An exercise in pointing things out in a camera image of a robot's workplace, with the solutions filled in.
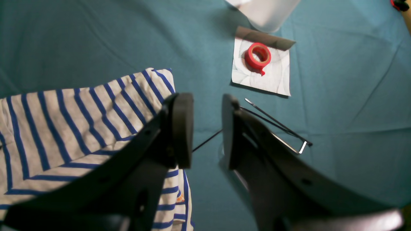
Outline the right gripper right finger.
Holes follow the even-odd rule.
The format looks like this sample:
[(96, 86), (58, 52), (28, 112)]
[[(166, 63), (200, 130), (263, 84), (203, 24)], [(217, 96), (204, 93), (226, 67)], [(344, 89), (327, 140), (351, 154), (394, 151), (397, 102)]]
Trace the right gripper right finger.
[(396, 231), (400, 209), (361, 196), (305, 164), (238, 100), (222, 97), (224, 160), (248, 192), (260, 231)]

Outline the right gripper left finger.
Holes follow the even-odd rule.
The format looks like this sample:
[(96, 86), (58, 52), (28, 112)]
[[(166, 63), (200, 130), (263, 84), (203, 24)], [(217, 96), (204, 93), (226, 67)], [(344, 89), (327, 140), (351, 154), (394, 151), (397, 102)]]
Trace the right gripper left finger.
[(158, 114), (90, 173), (11, 206), (5, 231), (186, 231), (191, 206), (193, 96), (166, 98)]

